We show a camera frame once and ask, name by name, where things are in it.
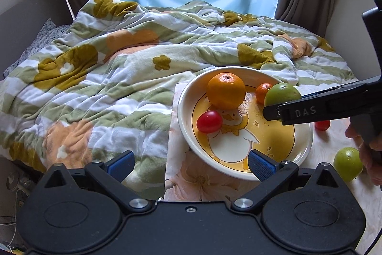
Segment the striped blanket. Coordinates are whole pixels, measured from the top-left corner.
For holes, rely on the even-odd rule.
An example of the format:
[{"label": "striped blanket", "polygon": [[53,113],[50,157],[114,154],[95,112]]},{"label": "striped blanket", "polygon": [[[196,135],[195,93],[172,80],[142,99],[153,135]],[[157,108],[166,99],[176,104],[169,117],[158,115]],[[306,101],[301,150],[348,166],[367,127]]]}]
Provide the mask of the striped blanket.
[{"label": "striped blanket", "polygon": [[45,171],[133,150],[124,184],[163,196],[175,85],[217,66],[250,66],[310,93],[355,81],[311,32],[195,0],[178,8],[90,0],[70,29],[0,89],[0,153]]}]

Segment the wire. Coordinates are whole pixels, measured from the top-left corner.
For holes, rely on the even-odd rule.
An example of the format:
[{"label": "wire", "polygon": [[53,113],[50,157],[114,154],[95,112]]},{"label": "wire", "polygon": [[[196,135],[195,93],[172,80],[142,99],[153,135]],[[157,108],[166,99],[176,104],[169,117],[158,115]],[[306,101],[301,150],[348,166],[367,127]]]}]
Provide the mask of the wire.
[{"label": "wire", "polygon": [[11,244],[12,244],[12,242],[13,242],[13,239],[15,238],[15,235],[16,235],[16,229],[17,229],[16,212],[17,212],[17,193],[18,193],[19,191],[21,191],[21,189],[18,189],[18,190],[16,191],[16,201],[15,201],[15,231],[13,232],[13,237],[12,237],[12,239],[11,239],[11,242],[9,242],[9,244],[8,244],[8,248],[9,248],[9,250],[11,251],[12,254],[13,254],[13,252],[12,252],[12,249],[11,249]]},{"label": "wire", "polygon": [[10,226],[15,223],[15,218],[13,216],[6,216],[6,215],[0,216],[0,218],[3,218],[3,217],[12,218],[12,221],[1,223],[0,226]]},{"label": "wire", "polygon": [[373,247],[376,246],[379,238],[382,236],[382,228],[381,230],[379,231],[379,233],[377,234],[376,238],[374,239],[373,243],[369,246],[369,248],[367,249],[367,251],[365,252],[364,255],[368,255],[370,253],[370,251],[373,249]]}]

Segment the blue gripper pad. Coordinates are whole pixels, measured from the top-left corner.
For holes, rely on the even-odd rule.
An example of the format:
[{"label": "blue gripper pad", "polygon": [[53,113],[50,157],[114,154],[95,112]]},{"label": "blue gripper pad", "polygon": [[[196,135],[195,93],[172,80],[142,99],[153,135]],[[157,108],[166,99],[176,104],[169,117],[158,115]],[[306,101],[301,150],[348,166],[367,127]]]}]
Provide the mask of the blue gripper pad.
[{"label": "blue gripper pad", "polygon": [[106,172],[120,183],[133,171],[135,157],[132,151],[125,151],[107,163]]},{"label": "blue gripper pad", "polygon": [[252,149],[248,154],[248,166],[252,173],[263,182],[277,172],[280,164],[257,149]]}]

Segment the human hand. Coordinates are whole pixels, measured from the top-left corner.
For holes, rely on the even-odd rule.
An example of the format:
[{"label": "human hand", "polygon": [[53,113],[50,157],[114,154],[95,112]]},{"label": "human hand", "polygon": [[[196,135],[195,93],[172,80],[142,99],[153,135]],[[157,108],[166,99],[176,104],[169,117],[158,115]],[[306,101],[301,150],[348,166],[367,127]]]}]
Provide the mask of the human hand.
[{"label": "human hand", "polygon": [[[359,136],[351,124],[346,129],[345,135],[348,138],[355,138]],[[382,151],[382,133],[370,142],[369,147],[364,142],[360,145],[360,148],[358,148],[358,151],[360,152],[360,160],[364,164],[367,173],[370,175],[373,184],[382,185],[382,165],[376,163],[372,159],[370,151],[370,149]]]}]

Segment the tangerine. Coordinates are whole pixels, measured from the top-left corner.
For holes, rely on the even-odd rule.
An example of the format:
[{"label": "tangerine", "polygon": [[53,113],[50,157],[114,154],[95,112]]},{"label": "tangerine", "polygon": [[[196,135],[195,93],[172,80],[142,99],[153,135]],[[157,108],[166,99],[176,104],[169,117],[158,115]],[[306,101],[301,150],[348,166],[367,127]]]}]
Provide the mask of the tangerine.
[{"label": "tangerine", "polygon": [[271,84],[261,84],[257,87],[255,91],[256,101],[264,105],[265,96],[267,95],[270,88],[273,86]]},{"label": "tangerine", "polygon": [[219,109],[236,109],[245,99],[245,85],[232,73],[221,73],[207,84],[207,98]]}]

